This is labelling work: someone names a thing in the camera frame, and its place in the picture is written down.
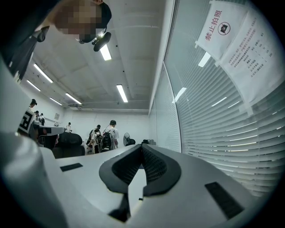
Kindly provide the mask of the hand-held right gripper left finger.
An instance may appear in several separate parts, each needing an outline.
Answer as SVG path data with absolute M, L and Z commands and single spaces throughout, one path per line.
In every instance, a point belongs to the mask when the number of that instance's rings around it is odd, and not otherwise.
M 99 176 L 100 166 L 112 159 L 141 149 L 132 145 L 95 155 L 53 159 L 53 190 L 69 228 L 139 228 L 112 216 L 124 195 L 110 191 Z

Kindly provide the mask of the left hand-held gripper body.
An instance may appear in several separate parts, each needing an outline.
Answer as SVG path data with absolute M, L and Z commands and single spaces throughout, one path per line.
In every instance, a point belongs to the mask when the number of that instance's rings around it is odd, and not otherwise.
M 29 137 L 35 142 L 38 142 L 39 137 L 39 121 L 36 120 L 36 115 L 29 109 L 26 110 L 17 132 L 21 136 Z

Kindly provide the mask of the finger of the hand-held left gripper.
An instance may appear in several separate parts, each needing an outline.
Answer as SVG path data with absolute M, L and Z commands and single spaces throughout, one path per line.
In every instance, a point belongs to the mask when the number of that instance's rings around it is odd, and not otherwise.
M 39 126 L 39 135 L 58 135 L 65 132 L 64 127 L 59 126 Z

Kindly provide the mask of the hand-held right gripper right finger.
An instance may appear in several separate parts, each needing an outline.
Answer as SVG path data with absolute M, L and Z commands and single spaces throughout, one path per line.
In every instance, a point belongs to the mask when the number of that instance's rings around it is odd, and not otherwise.
M 255 216 L 256 199 L 232 177 L 194 156 L 143 145 L 144 152 L 166 160 L 166 172 L 155 183 L 178 181 L 167 192 L 145 195 L 133 215 L 137 228 L 239 228 Z

